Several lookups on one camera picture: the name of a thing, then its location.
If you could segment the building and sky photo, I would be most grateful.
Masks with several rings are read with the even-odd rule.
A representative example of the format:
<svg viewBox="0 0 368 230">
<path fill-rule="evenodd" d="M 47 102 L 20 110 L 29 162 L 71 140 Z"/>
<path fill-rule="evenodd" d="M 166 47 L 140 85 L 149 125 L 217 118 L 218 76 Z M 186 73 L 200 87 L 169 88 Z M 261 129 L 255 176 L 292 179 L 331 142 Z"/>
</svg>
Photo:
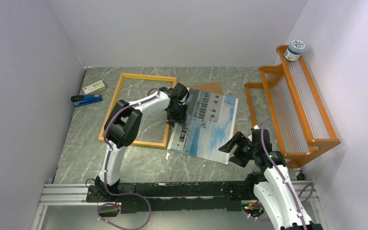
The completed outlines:
<svg viewBox="0 0 368 230">
<path fill-rule="evenodd" d="M 188 91 L 185 123 L 174 125 L 167 150 L 229 164 L 230 154 L 219 148 L 236 133 L 239 100 L 193 88 Z"/>
</svg>

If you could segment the brown frame backing board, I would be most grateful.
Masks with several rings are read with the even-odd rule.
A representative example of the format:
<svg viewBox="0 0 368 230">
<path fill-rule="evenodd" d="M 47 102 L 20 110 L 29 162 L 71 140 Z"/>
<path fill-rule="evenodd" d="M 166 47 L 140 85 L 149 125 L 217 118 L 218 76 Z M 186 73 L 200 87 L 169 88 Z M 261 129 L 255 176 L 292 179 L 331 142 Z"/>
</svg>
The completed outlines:
<svg viewBox="0 0 368 230">
<path fill-rule="evenodd" d="M 189 126 L 231 138 L 237 131 L 235 118 L 239 100 L 225 96 L 219 82 L 189 87 Z"/>
</svg>

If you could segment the yellow wooden picture frame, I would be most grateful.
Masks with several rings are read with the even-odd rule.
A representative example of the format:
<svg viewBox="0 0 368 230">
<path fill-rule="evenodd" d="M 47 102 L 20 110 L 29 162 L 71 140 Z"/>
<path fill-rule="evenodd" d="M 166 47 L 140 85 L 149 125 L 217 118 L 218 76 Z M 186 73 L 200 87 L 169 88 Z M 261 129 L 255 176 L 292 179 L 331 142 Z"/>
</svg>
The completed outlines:
<svg viewBox="0 0 368 230">
<path fill-rule="evenodd" d="M 133 73 L 122 73 L 120 75 L 120 78 L 118 80 L 114 95 L 111 99 L 111 104 L 109 106 L 108 112 L 106 114 L 104 123 L 103 123 L 103 129 L 100 131 L 98 140 L 101 142 L 105 141 L 105 137 L 107 135 L 107 132 L 110 130 L 110 122 L 115 121 L 119 115 L 123 111 L 132 111 L 134 108 L 140 108 L 143 105 L 151 106 L 149 111 L 145 111 L 143 113 L 142 118 L 146 118 L 149 115 L 152 115 L 154 113 L 157 113 L 158 111 L 164 111 L 168 104 L 162 104 L 162 105 L 156 105 L 155 101 L 152 101 L 151 99 L 156 99 L 158 94 L 150 93 L 148 96 L 139 99 L 137 101 L 132 101 L 129 103 L 125 103 L 118 99 L 120 95 L 120 91 L 123 86 L 123 82 L 125 79 L 137 79 L 137 80 L 146 80 L 146 81 L 165 81 L 165 82 L 171 82 L 173 87 L 178 83 L 178 79 L 176 77 L 165 77 L 165 76 L 155 76 L 155 75 L 143 75 L 143 74 L 133 74 Z"/>
</svg>

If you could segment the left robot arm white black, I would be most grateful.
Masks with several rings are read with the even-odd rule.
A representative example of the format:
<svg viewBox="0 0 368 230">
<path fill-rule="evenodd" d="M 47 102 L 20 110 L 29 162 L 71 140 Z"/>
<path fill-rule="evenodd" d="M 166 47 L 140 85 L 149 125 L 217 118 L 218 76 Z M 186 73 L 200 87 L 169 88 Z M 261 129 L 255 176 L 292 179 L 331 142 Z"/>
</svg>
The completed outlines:
<svg viewBox="0 0 368 230">
<path fill-rule="evenodd" d="M 113 201 L 117 197 L 124 154 L 127 147 L 136 140 L 142 120 L 154 112 L 164 110 L 167 124 L 183 124 L 188 97 L 188 89 L 178 83 L 173 88 L 152 88 L 146 97 L 136 101 L 117 101 L 104 125 L 103 139 L 107 153 L 102 171 L 94 182 L 100 197 L 105 201 Z"/>
</svg>

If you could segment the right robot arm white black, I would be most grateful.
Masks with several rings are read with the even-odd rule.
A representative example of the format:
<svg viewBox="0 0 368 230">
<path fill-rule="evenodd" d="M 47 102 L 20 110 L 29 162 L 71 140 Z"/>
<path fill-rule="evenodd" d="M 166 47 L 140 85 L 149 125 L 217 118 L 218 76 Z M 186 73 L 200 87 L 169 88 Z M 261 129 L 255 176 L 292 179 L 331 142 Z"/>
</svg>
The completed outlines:
<svg viewBox="0 0 368 230">
<path fill-rule="evenodd" d="M 219 151 L 234 151 L 229 161 L 245 167 L 253 161 L 260 173 L 250 173 L 245 179 L 244 192 L 257 198 L 276 230 L 321 230 L 303 207 L 280 151 L 274 151 L 268 130 L 252 128 L 251 138 L 238 131 Z"/>
</svg>

